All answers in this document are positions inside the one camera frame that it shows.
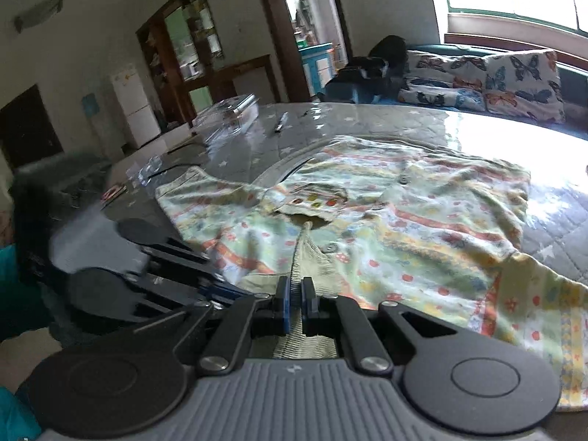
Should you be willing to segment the patterned children's shirt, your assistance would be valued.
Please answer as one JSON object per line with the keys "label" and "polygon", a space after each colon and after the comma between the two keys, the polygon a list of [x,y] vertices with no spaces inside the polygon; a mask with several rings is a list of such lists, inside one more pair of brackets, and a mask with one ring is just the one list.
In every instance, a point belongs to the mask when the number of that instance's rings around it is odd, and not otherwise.
{"label": "patterned children's shirt", "polygon": [[339,136],[276,185],[192,167],[155,197],[224,279],[282,276],[366,309],[398,302],[541,356],[587,406],[587,290],[522,253],[530,176],[501,160]]}

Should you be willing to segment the eyeglasses with black temples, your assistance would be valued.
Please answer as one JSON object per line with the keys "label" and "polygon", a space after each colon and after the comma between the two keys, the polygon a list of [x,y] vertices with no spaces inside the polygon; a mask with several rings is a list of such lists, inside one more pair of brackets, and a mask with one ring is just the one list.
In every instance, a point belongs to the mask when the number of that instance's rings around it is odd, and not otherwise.
{"label": "eyeglasses with black temples", "polygon": [[195,141],[182,142],[166,150],[141,149],[123,160],[121,181],[131,187],[148,186],[161,177],[202,166],[205,157],[206,145]]}

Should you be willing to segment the white refrigerator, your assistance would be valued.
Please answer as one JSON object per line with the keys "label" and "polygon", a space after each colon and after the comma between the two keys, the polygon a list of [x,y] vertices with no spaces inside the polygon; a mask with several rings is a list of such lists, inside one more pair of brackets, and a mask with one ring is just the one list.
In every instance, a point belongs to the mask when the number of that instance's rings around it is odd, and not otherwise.
{"label": "white refrigerator", "polygon": [[147,98],[139,72],[133,64],[111,76],[112,88],[126,121],[133,148],[141,148],[161,135],[161,128]]}

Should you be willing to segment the clear plastic food container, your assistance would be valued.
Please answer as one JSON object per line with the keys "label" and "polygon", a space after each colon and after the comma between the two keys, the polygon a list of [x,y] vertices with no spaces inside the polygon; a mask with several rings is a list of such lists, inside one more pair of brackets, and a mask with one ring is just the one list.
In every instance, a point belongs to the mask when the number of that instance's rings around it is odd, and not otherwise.
{"label": "clear plastic food container", "polygon": [[258,98],[255,94],[226,98],[196,117],[193,122],[194,134],[205,144],[210,144],[216,139],[246,132],[258,115]]}

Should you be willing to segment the dark wooden side table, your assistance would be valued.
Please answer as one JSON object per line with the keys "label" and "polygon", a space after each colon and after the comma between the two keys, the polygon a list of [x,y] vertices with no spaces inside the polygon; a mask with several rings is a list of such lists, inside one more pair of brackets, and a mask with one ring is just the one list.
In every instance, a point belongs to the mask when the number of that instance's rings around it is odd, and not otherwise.
{"label": "dark wooden side table", "polygon": [[254,94],[262,104],[282,98],[269,54],[225,66],[184,82],[196,113],[226,100]]}

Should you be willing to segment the black bag on sofa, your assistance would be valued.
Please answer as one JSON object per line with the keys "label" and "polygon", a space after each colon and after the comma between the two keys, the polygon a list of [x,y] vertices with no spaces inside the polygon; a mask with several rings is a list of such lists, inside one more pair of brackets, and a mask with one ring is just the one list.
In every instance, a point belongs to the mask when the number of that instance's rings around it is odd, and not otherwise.
{"label": "black bag on sofa", "polygon": [[321,103],[375,104],[398,94],[405,70],[406,41],[386,36],[365,57],[353,57],[317,94]]}

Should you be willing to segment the blue white cabinet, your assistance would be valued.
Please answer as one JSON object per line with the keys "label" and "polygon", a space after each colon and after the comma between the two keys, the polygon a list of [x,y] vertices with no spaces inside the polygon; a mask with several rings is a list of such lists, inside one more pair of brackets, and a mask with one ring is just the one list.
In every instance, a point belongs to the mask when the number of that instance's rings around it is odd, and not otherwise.
{"label": "blue white cabinet", "polygon": [[335,77],[332,43],[307,46],[299,49],[305,78],[311,97],[321,93]]}

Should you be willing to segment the left butterfly pillow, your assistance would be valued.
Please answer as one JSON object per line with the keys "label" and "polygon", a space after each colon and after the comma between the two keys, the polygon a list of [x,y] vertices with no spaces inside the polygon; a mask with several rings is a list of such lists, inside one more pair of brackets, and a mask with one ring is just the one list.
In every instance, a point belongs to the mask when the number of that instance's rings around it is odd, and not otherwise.
{"label": "left butterfly pillow", "polygon": [[485,60],[476,56],[443,56],[410,50],[406,56],[398,101],[430,108],[485,112]]}

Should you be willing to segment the butterfly pillow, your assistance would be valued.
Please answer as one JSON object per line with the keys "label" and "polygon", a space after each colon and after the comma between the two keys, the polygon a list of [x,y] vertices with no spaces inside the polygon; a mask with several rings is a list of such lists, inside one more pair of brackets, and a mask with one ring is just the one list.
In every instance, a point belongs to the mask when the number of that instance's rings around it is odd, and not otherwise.
{"label": "butterfly pillow", "polygon": [[410,50],[406,56],[398,101],[430,108],[485,112],[485,60],[476,56],[443,56]]}
{"label": "butterfly pillow", "polygon": [[487,112],[528,118],[531,122],[565,122],[557,55],[553,50],[507,52],[483,60]]}

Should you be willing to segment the right butterfly pillow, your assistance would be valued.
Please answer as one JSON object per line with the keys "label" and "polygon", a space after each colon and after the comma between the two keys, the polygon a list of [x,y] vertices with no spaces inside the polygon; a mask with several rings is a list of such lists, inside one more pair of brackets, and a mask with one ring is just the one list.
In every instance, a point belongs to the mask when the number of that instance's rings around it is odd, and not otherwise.
{"label": "right butterfly pillow", "polygon": [[531,122],[565,122],[557,55],[553,50],[507,52],[483,60],[487,112],[528,118]]}

